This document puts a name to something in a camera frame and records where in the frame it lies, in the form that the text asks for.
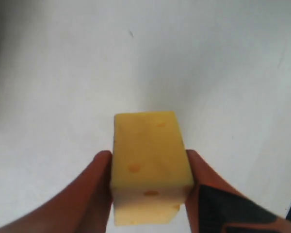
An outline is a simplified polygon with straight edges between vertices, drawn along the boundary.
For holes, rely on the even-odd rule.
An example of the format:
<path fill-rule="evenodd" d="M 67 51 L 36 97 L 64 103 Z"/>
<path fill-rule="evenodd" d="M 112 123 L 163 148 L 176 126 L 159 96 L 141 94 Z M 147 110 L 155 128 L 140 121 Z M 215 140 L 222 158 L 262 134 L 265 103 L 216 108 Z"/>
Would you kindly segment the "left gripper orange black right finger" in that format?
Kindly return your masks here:
<path fill-rule="evenodd" d="M 291 222 L 242 195 L 194 150 L 187 150 L 194 188 L 185 202 L 193 233 L 291 233 Z"/>

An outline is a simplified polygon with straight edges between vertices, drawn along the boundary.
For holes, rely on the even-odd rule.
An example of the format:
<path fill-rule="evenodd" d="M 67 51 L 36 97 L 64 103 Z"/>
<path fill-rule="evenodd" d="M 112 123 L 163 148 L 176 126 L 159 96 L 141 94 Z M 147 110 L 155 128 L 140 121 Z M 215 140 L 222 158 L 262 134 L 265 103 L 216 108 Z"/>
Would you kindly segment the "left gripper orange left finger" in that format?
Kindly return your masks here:
<path fill-rule="evenodd" d="M 104 233 L 112 205 L 112 153 L 99 152 L 65 189 L 0 233 Z"/>

